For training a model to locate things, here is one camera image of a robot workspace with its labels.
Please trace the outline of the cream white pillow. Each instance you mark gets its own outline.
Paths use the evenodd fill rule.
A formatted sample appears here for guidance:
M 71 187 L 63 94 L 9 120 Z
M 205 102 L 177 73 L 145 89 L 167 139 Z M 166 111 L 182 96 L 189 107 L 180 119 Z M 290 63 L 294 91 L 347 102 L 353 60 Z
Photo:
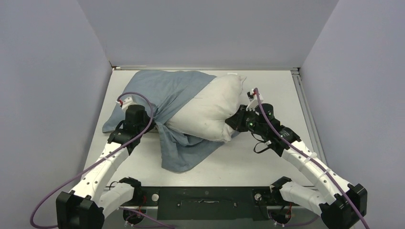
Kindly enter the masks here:
M 246 76 L 229 73 L 215 77 L 165 125 L 182 134 L 229 142 L 234 130 L 225 123 L 239 109 Z

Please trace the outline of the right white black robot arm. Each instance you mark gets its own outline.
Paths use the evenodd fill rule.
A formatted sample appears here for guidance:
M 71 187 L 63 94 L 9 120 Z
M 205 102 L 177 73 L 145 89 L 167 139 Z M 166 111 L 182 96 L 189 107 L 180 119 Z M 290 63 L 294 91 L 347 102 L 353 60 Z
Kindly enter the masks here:
M 274 203 L 305 207 L 320 216 L 330 229 L 350 229 L 358 221 L 369 228 L 364 219 L 367 190 L 361 184 L 351 184 L 327 167 L 294 131 L 274 117 L 272 105 L 259 104 L 255 109 L 242 105 L 225 122 L 235 131 L 258 135 L 260 143 L 265 143 L 267 149 L 293 165 L 315 187 L 310 189 L 282 177 L 270 185 L 270 198 Z

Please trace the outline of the patchwork and blue pillowcase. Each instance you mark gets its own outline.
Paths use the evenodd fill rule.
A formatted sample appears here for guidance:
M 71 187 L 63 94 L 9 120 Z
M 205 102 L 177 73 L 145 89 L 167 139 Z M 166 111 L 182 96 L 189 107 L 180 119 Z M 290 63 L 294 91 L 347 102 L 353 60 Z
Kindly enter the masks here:
M 159 133 L 162 168 L 182 173 L 194 168 L 226 142 L 202 139 L 168 128 L 165 123 L 215 77 L 199 71 L 138 71 L 123 90 L 153 115 Z

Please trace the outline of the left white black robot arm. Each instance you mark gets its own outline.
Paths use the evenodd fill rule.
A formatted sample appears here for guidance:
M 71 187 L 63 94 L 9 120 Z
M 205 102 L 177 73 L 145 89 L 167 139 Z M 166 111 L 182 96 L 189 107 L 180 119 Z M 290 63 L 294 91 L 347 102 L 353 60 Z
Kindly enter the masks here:
M 110 191 L 104 192 L 120 165 L 140 143 L 153 120 L 145 107 L 129 105 L 125 118 L 110 134 L 104 150 L 81 181 L 69 192 L 61 192 L 56 199 L 57 227 L 59 229 L 100 229 L 105 219 L 125 202 L 137 205 L 142 200 L 140 182 L 127 177 Z

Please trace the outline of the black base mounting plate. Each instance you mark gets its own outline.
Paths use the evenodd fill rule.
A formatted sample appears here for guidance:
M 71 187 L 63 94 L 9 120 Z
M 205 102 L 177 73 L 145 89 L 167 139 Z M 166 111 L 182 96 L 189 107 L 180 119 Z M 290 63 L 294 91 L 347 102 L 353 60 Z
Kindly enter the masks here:
M 266 220 L 267 212 L 287 212 L 269 187 L 140 187 L 124 207 L 156 209 L 158 220 Z

